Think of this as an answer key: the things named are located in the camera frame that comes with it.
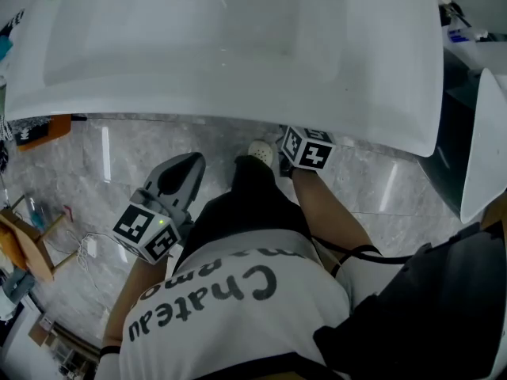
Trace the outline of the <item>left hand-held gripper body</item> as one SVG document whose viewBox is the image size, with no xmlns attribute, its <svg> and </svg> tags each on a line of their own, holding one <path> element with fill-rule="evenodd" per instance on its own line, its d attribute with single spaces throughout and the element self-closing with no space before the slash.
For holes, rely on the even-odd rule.
<svg viewBox="0 0 507 380">
<path fill-rule="evenodd" d="M 189 206 L 205 170 L 206 161 L 199 152 L 180 154 L 157 165 L 117 215 L 112 236 L 152 265 L 175 245 L 184 245 L 193 227 Z"/>
</svg>

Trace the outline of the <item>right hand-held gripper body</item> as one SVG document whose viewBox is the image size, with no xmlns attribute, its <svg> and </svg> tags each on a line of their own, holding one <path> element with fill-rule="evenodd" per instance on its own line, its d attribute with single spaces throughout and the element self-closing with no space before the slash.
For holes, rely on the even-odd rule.
<svg viewBox="0 0 507 380">
<path fill-rule="evenodd" d="M 336 143 L 331 134 L 303 127 L 280 126 L 279 170 L 290 177 L 294 169 L 323 171 L 330 163 Z"/>
</svg>

